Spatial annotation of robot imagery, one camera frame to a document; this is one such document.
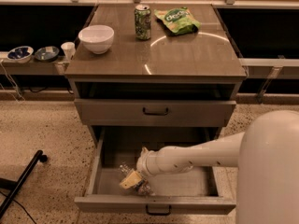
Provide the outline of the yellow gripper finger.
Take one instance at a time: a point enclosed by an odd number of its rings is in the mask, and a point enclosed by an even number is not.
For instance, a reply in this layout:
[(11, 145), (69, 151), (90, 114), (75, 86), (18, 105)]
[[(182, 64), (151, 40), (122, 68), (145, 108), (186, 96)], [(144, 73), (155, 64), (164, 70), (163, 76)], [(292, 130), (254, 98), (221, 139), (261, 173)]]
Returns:
[(129, 189), (136, 186), (143, 180), (141, 174), (136, 170), (131, 170), (126, 177), (120, 182), (120, 186), (123, 189)]

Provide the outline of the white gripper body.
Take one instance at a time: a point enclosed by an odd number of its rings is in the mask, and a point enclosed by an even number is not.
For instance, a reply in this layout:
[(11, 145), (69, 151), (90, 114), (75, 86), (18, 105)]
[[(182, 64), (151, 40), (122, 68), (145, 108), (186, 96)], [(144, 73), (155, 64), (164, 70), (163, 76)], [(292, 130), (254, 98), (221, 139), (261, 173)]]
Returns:
[(137, 171), (143, 176), (155, 176), (160, 173), (159, 166), (156, 161), (157, 152), (142, 147), (140, 157), (136, 163)]

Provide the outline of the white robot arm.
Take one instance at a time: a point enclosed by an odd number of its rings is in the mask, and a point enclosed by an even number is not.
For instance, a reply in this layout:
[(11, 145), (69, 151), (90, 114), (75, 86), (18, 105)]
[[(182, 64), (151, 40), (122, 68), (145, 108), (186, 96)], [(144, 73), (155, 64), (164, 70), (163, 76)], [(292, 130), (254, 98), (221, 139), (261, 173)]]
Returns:
[(299, 113), (278, 110), (242, 133), (192, 147), (143, 148), (124, 189), (195, 166), (237, 167), (236, 224), (299, 224)]

